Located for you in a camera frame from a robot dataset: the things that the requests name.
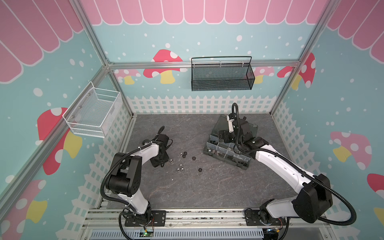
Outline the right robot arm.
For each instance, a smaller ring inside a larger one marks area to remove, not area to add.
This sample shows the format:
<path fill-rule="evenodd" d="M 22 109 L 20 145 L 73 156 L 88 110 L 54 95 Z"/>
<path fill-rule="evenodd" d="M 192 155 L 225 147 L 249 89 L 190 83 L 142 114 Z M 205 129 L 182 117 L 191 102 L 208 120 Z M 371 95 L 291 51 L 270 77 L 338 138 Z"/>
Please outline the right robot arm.
<path fill-rule="evenodd" d="M 270 199 L 260 206 L 259 218 L 264 225 L 271 225 L 278 218 L 300 218 L 313 224 L 317 220 L 336 226 L 349 226 L 357 220 L 354 207 L 331 188 L 330 180 L 323 174 L 315 175 L 304 170 L 277 152 L 261 137 L 254 137 L 246 118 L 240 118 L 239 106 L 233 103 L 227 115 L 228 129 L 219 132 L 225 143 L 234 144 L 234 152 L 251 157 L 269 167 L 285 180 L 296 196 L 281 200 Z M 333 197 L 340 200 L 350 211 L 344 221 L 329 220 L 324 213 L 333 206 Z"/>

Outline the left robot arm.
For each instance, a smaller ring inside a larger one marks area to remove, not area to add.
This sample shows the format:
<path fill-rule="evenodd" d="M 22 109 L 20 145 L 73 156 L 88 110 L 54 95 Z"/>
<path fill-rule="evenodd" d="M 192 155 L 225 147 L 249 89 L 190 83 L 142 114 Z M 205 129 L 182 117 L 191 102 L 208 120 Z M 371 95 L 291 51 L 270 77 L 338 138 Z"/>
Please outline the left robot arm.
<path fill-rule="evenodd" d="M 140 190 L 142 166 L 150 162 L 154 168 L 164 167 L 170 160 L 167 150 L 171 144 L 162 133 L 164 129 L 162 126 L 153 139 L 144 140 L 137 149 L 115 154 L 100 187 L 103 199 L 124 204 L 134 217 L 145 222 L 152 217 L 152 209 Z"/>

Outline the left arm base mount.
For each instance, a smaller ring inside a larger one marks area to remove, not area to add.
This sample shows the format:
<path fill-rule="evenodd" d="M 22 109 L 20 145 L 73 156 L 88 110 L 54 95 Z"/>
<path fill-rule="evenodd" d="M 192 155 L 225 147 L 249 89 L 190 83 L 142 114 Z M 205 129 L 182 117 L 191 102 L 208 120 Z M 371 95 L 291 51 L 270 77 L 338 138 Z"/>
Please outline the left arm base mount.
<path fill-rule="evenodd" d="M 150 226 L 150 227 L 164 227 L 166 221 L 166 211 L 157 211 L 151 210 L 148 213 L 143 215 L 132 215 L 129 214 L 125 218 L 124 226 L 125 227 L 142 227 L 142 226 Z"/>

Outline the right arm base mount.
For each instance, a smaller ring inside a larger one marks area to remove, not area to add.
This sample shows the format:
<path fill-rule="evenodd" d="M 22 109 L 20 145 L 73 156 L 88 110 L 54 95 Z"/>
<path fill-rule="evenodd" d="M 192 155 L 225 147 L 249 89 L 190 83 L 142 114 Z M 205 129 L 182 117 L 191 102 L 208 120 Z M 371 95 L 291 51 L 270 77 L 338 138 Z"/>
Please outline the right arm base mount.
<path fill-rule="evenodd" d="M 275 226 L 284 227 L 286 220 L 282 218 L 274 219 L 264 210 L 245 209 L 245 220 L 247 226 Z"/>

